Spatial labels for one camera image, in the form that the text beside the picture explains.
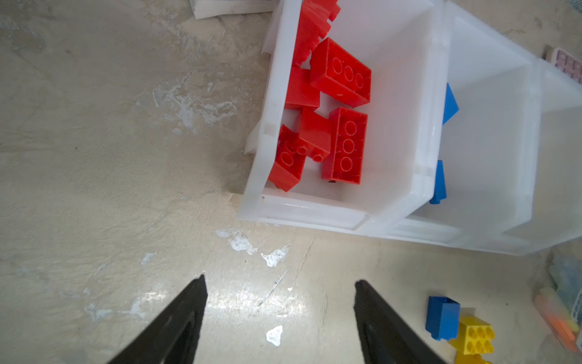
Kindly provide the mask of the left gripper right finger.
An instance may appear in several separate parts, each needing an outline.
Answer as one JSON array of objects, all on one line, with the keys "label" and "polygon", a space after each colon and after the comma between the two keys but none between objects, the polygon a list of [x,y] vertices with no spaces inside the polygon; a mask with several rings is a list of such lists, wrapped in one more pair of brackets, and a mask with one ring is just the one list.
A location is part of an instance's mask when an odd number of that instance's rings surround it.
[{"label": "left gripper right finger", "polygon": [[442,363],[365,280],[355,283],[354,311],[366,363]]}]

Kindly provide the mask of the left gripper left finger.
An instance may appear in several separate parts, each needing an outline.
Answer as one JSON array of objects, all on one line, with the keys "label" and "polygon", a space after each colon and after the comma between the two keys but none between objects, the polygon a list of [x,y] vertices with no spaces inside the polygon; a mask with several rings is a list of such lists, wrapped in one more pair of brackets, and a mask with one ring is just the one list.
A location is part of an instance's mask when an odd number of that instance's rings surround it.
[{"label": "left gripper left finger", "polygon": [[208,299],[205,276],[192,280],[111,363],[192,363]]}]

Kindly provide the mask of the red lego long brick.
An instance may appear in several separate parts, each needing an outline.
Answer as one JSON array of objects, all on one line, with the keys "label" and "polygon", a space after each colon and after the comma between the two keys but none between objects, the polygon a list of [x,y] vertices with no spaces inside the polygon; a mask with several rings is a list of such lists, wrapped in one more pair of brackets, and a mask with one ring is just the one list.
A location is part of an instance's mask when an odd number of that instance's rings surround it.
[{"label": "red lego long brick", "polygon": [[321,178],[360,185],[368,115],[339,107],[330,113],[330,155],[322,162]]}]

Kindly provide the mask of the red lego small square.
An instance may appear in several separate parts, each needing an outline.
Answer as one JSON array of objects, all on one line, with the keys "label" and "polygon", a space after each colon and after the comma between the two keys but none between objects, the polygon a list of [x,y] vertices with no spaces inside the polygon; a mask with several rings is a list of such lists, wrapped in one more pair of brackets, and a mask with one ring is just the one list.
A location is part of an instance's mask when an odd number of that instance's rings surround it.
[{"label": "red lego small square", "polygon": [[314,162],[323,162],[330,155],[330,121],[311,109],[303,109],[296,122],[299,125],[297,153],[309,157]]}]

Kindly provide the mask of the red lego small brick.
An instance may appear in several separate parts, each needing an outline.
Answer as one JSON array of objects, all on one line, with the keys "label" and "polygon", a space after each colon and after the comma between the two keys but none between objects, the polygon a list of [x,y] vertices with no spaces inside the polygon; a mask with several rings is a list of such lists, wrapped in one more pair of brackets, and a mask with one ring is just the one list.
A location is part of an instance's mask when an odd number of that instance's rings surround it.
[{"label": "red lego small brick", "polygon": [[321,104],[321,92],[310,83],[310,71],[292,66],[286,94],[285,109],[316,110]]}]

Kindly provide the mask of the blue lego square brick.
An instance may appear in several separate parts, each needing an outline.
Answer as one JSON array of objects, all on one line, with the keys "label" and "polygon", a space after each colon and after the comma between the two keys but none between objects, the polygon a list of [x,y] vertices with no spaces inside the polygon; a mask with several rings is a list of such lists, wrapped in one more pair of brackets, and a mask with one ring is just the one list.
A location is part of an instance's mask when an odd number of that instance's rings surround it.
[{"label": "blue lego square brick", "polygon": [[460,311],[460,304],[448,297],[429,297],[426,330],[437,341],[456,339],[459,333]]}]

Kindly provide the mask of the yellow lego brick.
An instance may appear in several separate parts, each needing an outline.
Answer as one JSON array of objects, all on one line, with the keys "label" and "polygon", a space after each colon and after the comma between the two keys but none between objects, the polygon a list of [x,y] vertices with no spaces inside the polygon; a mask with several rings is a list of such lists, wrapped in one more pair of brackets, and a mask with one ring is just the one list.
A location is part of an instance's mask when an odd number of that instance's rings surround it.
[{"label": "yellow lego brick", "polygon": [[493,340],[495,339],[493,326],[476,316],[461,316],[456,338],[448,343],[460,354],[476,355],[494,352]]},{"label": "yellow lego brick", "polygon": [[480,354],[457,353],[455,364],[492,364],[486,361]]}]

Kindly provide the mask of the yellow lego brick top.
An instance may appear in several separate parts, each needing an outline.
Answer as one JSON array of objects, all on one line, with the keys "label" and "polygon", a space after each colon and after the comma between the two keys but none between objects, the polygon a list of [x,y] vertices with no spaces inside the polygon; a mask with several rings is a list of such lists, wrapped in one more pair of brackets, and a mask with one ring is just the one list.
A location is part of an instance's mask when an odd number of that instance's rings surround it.
[{"label": "yellow lego brick top", "polygon": [[476,316],[461,316],[456,338],[448,343],[460,354],[476,355],[494,352],[493,340],[495,339],[493,326]]}]

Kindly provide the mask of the red lego flat brick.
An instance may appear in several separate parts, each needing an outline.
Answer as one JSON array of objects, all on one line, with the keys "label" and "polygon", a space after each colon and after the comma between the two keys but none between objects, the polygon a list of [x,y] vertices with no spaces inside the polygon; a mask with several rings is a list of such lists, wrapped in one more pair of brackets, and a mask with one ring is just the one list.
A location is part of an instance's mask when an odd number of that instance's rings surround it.
[{"label": "red lego flat brick", "polygon": [[292,190],[302,179],[306,155],[299,152],[300,147],[303,145],[299,141],[298,133],[282,125],[274,165],[268,180],[284,192]]}]

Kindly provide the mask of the white bin right compartment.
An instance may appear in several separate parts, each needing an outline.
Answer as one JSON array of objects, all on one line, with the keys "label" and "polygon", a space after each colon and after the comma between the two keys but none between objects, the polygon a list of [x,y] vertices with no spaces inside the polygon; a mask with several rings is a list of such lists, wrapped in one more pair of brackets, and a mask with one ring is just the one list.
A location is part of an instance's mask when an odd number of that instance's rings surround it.
[{"label": "white bin right compartment", "polygon": [[477,250],[524,256],[581,236],[581,85],[540,59],[540,146],[530,221]]}]

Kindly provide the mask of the white bin compartment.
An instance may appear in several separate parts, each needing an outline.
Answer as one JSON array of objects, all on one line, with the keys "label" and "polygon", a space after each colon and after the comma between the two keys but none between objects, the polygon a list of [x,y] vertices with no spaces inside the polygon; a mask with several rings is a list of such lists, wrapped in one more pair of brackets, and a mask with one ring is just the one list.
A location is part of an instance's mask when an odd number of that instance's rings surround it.
[{"label": "white bin compartment", "polygon": [[541,120],[536,57],[455,4],[445,2],[448,83],[459,112],[442,129],[447,198],[403,219],[389,238],[517,254],[506,232],[530,220]]},{"label": "white bin compartment", "polygon": [[341,1],[330,37],[372,72],[362,180],[330,183],[307,161],[290,192],[268,181],[282,125],[301,2],[280,1],[263,50],[271,55],[254,156],[238,216],[381,238],[432,197],[446,97],[450,33],[442,1]]},{"label": "white bin compartment", "polygon": [[477,250],[524,256],[581,236],[581,85],[540,59],[540,146],[530,221]]}]

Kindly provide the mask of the white bin middle compartment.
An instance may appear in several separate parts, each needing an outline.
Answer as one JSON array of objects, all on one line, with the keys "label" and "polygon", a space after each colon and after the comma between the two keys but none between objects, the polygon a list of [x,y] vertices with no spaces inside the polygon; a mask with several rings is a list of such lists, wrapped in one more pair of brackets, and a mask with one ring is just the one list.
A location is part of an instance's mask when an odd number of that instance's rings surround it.
[{"label": "white bin middle compartment", "polygon": [[459,112],[442,129],[447,198],[403,219],[389,238],[517,254],[506,232],[530,220],[541,120],[536,57],[455,4],[445,2],[448,83]]}]

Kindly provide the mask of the white bin left compartment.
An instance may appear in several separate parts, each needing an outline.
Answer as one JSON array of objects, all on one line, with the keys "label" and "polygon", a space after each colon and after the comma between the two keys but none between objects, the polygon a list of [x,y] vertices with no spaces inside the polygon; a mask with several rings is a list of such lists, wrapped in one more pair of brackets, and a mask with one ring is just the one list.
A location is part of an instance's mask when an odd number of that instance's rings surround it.
[{"label": "white bin left compartment", "polygon": [[362,180],[330,183],[307,161],[290,192],[268,181],[282,125],[301,2],[280,1],[263,50],[271,55],[254,156],[238,216],[381,238],[432,197],[446,97],[450,33],[442,1],[341,1],[330,37],[372,72]]}]

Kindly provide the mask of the pink calculator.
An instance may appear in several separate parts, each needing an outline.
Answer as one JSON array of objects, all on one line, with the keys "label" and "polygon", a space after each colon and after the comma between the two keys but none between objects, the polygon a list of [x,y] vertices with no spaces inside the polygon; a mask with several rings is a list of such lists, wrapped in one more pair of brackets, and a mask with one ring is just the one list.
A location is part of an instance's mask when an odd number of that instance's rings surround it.
[{"label": "pink calculator", "polygon": [[554,67],[566,74],[575,83],[581,83],[581,60],[577,59],[563,48],[555,47],[548,51],[545,59]]}]

